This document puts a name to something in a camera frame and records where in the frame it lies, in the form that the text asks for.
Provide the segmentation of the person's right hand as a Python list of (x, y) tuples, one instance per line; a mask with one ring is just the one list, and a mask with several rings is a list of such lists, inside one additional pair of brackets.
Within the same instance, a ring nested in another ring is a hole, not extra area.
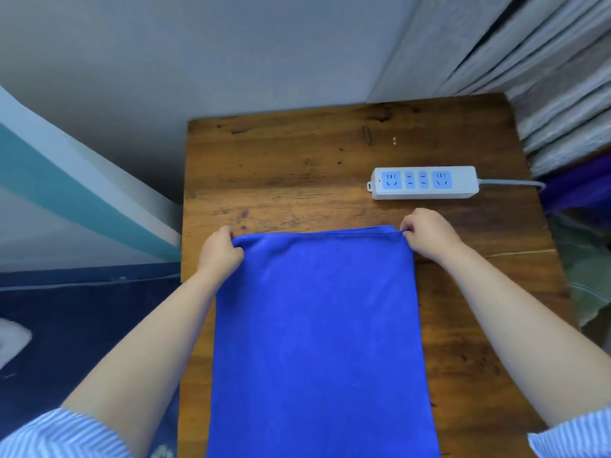
[(438, 264), (455, 258), (466, 249), (453, 226), (438, 212), (418, 207), (400, 224), (403, 231), (414, 231), (420, 241), (418, 254)]

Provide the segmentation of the person's left hand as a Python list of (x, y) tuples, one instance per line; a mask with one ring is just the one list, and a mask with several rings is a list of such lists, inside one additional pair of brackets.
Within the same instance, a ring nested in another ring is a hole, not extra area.
[(239, 267), (230, 266), (229, 254), (232, 246), (231, 227), (225, 225), (213, 232), (200, 250), (196, 274), (217, 287), (223, 284)]

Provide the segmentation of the blue microfibre towel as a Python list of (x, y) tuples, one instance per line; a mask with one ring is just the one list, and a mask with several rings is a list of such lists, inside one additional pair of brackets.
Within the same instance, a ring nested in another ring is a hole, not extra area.
[(414, 257), (390, 225), (240, 236), (206, 458), (440, 458)]

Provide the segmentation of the person's left forearm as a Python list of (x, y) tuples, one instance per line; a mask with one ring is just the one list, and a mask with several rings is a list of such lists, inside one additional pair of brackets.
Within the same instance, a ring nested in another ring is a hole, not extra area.
[(144, 458), (224, 280), (197, 271), (88, 373), (62, 407), (102, 422), (134, 458)]

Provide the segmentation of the person's right forearm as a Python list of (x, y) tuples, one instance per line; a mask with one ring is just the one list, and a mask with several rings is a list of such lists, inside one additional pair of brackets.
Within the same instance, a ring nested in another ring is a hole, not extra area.
[(454, 280), (519, 391), (548, 426), (611, 405), (611, 357), (477, 252), (430, 256)]

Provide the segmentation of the white power strip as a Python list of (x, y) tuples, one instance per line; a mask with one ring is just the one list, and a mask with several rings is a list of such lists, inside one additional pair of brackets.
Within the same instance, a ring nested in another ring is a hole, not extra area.
[(366, 188), (374, 200), (467, 199), (480, 191), (473, 166), (378, 167)]

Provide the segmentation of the purple cloth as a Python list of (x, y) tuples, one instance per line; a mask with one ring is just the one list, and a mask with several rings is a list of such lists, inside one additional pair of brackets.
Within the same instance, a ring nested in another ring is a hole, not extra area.
[(611, 151), (545, 176), (539, 198), (546, 214), (565, 209), (598, 208), (611, 211)]

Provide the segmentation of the green cloth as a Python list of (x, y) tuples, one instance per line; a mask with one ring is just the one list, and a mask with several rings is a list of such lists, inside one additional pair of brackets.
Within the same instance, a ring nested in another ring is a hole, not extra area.
[(611, 232), (565, 213), (547, 218), (579, 329), (611, 356)]

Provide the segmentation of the dark blue bedding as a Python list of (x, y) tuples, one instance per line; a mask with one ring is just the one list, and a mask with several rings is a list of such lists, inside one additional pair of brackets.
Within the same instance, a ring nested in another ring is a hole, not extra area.
[(0, 368), (0, 441), (60, 406), (179, 286), (180, 264), (0, 272), (0, 320), (31, 332)]

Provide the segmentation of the grey pleated curtain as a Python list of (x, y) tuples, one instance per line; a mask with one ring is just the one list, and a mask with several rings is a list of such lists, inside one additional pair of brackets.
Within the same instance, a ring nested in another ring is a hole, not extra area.
[(611, 151), (611, 0), (416, 0), (368, 102), (489, 93), (535, 177)]

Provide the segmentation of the white cloth piece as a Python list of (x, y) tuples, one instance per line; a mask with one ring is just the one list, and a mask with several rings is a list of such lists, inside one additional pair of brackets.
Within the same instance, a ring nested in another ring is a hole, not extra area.
[(32, 331), (19, 323), (0, 318), (0, 370), (32, 340)]

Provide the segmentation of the striped left shirt sleeve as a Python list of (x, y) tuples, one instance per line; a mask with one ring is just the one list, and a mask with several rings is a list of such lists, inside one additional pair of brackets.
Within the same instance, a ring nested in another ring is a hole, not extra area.
[(0, 458), (133, 458), (109, 427), (66, 408), (51, 410), (0, 441)]

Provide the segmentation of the striped shirt sleeve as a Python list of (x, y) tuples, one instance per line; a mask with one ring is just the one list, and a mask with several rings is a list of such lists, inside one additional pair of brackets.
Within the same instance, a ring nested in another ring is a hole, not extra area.
[(538, 458), (611, 458), (611, 405), (527, 439)]
[(0, 458), (133, 458), (109, 427), (66, 408), (51, 410), (0, 441)]

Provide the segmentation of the striped right shirt sleeve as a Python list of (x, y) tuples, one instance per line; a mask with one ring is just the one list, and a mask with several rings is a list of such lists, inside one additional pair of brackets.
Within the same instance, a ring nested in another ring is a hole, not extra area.
[(527, 439), (538, 458), (611, 458), (611, 405)]

